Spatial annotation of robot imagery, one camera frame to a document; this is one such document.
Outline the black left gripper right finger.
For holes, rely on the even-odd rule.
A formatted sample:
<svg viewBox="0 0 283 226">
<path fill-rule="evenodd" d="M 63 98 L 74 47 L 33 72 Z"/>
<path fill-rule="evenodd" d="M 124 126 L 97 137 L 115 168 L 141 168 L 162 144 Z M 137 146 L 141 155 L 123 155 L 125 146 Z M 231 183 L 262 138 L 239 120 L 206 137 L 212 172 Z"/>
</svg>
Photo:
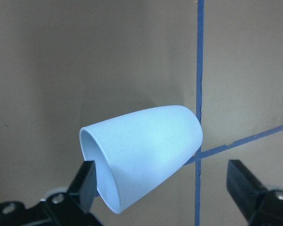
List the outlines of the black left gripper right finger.
<svg viewBox="0 0 283 226">
<path fill-rule="evenodd" d="M 226 188 L 247 221 L 272 221 L 262 209 L 270 190 L 240 160 L 228 161 Z"/>
</svg>

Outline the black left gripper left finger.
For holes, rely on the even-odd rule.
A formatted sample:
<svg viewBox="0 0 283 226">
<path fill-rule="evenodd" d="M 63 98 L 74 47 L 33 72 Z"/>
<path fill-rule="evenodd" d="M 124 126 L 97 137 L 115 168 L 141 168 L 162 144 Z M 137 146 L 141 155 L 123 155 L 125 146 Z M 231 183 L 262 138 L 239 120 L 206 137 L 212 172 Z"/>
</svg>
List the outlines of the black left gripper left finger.
<svg viewBox="0 0 283 226">
<path fill-rule="evenodd" d="M 82 163 L 67 193 L 85 213 L 90 213 L 96 196 L 96 168 L 94 161 L 84 161 Z"/>
</svg>

